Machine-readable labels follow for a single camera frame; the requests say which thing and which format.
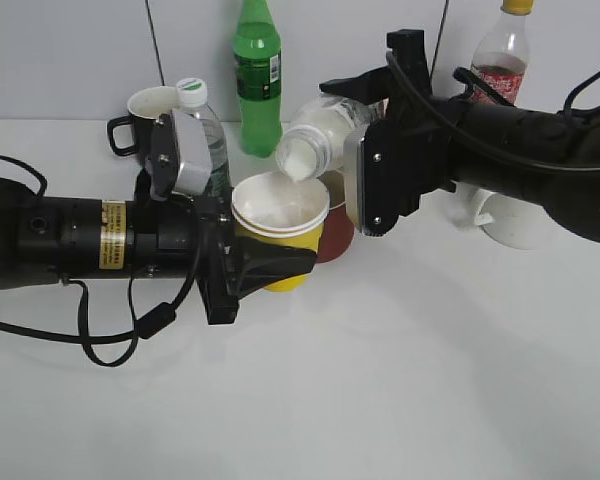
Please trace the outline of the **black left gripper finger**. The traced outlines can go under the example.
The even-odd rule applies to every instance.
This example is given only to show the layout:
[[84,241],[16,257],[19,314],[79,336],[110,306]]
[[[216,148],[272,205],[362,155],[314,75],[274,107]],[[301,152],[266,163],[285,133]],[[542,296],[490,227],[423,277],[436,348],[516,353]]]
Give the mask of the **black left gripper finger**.
[[261,289],[286,293],[303,285],[316,264],[319,237],[237,236],[233,255],[238,297]]

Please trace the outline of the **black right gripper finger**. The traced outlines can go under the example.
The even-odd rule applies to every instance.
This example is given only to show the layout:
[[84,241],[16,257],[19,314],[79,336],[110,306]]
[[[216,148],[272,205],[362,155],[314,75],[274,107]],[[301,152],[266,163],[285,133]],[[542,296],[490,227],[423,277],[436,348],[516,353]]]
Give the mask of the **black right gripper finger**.
[[355,100],[364,105],[386,106],[394,83],[388,67],[380,67],[355,77],[332,79],[319,84],[321,93]]

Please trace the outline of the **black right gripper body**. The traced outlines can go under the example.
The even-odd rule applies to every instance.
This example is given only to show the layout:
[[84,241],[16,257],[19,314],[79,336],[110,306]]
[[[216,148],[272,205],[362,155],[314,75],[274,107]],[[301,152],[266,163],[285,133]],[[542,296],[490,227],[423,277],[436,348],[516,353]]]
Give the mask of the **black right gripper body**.
[[456,191],[449,173],[450,138],[431,113],[434,98],[421,29],[386,34],[385,66],[394,83],[382,127],[379,190],[388,195]]

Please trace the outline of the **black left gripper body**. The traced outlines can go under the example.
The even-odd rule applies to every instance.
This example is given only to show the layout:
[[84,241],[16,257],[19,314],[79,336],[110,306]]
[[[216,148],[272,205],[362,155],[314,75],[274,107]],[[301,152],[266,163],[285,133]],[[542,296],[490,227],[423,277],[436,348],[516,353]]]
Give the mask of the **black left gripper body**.
[[184,282],[170,301],[163,301],[139,319],[140,325],[169,325],[194,286],[201,295],[210,325],[231,325],[239,299],[232,284],[232,223],[221,219],[226,210],[211,197],[151,195],[153,179],[146,170],[136,177],[129,206],[129,268],[132,276],[178,278]]

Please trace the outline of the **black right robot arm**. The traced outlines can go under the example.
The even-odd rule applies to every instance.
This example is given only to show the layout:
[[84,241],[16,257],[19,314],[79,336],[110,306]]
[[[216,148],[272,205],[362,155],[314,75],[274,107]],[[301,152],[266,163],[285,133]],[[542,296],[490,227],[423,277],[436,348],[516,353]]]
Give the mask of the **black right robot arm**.
[[378,237],[416,212],[421,198],[465,183],[540,206],[560,227],[600,243],[600,105],[555,113],[514,106],[471,70],[464,89],[432,91],[424,34],[388,33],[384,66],[320,85],[363,105],[386,102],[345,147],[347,213]]

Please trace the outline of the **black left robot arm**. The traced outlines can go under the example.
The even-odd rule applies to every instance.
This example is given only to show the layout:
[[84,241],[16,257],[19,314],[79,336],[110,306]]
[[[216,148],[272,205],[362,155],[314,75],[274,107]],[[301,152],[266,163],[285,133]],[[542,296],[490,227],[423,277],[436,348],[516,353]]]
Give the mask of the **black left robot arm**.
[[0,290],[105,278],[192,274],[210,325],[235,322],[239,301],[313,270],[309,247],[240,236],[211,197],[155,201],[138,176],[131,201],[41,197],[0,178]]

